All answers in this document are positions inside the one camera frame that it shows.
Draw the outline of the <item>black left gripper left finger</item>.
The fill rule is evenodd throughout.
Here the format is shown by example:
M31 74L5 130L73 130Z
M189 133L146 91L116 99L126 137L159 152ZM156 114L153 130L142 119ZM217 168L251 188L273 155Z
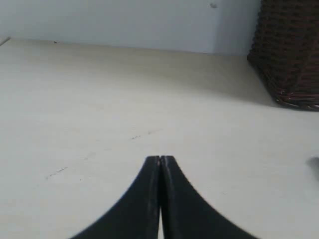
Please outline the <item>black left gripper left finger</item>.
M101 218L75 239L156 239L159 231L160 157L149 156L133 183Z

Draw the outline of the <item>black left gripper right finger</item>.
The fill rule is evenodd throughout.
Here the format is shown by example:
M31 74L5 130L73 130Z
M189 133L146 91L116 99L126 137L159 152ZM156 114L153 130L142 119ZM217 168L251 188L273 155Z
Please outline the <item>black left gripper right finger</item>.
M193 188L173 156L162 156L161 213L165 239L253 239L211 207Z

